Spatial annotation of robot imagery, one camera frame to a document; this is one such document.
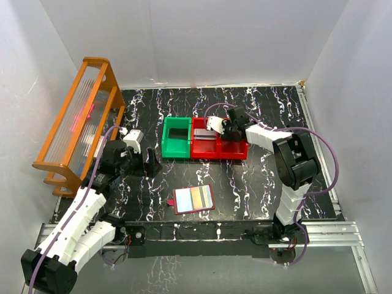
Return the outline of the red leather card holder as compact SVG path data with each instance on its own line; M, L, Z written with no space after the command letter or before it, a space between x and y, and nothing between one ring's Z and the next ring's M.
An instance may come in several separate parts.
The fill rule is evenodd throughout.
M167 205L174 208L176 215L209 211L216 207L210 184L174 189Z

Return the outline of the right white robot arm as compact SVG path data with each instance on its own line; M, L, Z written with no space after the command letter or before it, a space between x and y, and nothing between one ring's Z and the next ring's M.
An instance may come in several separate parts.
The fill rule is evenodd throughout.
M279 206L270 228L254 228L254 235L269 239L291 238L301 225L301 209L306 194L321 172L310 136L303 130L281 131L263 127L250 119L243 107L228 109L227 118L205 116L207 130L230 141L243 139L273 153L277 175L282 183Z

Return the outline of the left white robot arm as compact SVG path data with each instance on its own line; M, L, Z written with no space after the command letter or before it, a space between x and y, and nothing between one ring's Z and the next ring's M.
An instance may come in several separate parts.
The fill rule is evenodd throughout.
M123 138L109 140L105 133L97 156L78 187L76 196L57 226L34 250L26 250L21 265L28 292L70 293L82 267L104 245L114 240L120 217L106 214L94 225L93 217L127 176L154 177L162 168L154 149L143 160L143 132L120 128Z

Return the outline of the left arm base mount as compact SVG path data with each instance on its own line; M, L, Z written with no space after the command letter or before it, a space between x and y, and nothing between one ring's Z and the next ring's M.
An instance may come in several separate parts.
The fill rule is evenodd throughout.
M132 246L142 246L144 244L144 227L116 227L113 240L104 245L97 254L105 264L114 268L119 262L123 262L129 257ZM107 252L117 252L120 249L122 250L122 253L116 258L108 258L105 256L105 253Z

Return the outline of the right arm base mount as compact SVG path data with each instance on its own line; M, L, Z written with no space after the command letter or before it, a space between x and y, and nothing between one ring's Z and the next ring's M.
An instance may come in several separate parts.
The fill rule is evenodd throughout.
M269 248L270 258L281 265L289 265L295 261L297 245L309 244L306 228L296 224L286 226L278 223L255 225L251 230L246 230L244 235L256 245L266 245L267 247L272 244L282 245L282 247Z

